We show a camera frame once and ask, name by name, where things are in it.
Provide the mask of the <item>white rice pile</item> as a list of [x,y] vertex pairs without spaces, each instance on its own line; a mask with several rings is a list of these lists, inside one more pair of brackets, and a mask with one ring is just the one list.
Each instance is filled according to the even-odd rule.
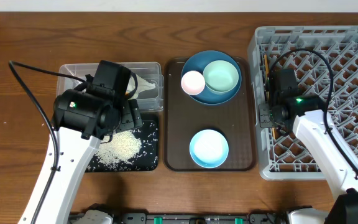
[[136,138],[131,131],[124,131],[114,134],[111,142],[100,144],[96,157],[100,163],[107,166],[120,162],[129,163],[129,159],[133,158],[141,147],[140,139]]

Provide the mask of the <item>pink cup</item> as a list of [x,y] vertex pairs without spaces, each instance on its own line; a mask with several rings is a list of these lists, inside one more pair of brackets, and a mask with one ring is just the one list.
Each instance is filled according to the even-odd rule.
[[181,88],[188,95],[198,95],[205,88],[204,76],[195,70],[186,72],[181,78]]

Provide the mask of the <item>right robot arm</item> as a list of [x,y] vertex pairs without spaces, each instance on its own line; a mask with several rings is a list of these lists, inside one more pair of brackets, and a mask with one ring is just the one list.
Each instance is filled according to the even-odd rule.
[[335,203],[328,212],[312,207],[287,213],[288,223],[358,224],[358,158],[336,129],[317,95],[292,96],[277,105],[261,104],[262,127],[292,131],[325,176]]

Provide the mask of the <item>light blue bowl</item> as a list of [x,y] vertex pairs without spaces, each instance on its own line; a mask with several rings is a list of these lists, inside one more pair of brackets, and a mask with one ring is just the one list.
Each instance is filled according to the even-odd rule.
[[219,131],[204,129],[192,137],[189,153],[193,162],[198,166],[214,169],[226,161],[229,154],[229,144]]

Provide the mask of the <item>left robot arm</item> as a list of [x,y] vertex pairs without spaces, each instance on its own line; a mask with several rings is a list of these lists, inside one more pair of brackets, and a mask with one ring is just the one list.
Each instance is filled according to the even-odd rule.
[[66,223],[90,160],[105,136],[142,126],[137,100],[67,90],[57,96],[44,164],[20,223]]

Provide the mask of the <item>white tissue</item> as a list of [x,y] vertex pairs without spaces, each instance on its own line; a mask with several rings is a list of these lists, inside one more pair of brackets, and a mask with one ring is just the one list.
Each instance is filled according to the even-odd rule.
[[127,90],[126,90],[126,91],[129,91],[129,92],[130,92],[130,93],[129,93],[128,95],[126,95],[126,96],[131,96],[131,99],[136,99],[136,98],[138,98],[138,96],[139,96],[142,92],[155,89],[156,84],[150,83],[150,82],[148,82],[147,80],[141,78],[141,77],[138,76],[138,75],[136,75],[136,78],[137,78],[137,89],[136,89],[136,91],[132,94],[132,92],[133,92],[134,89],[135,89],[135,80],[134,80],[133,76],[130,77],[129,83],[128,83],[128,86],[127,86]]

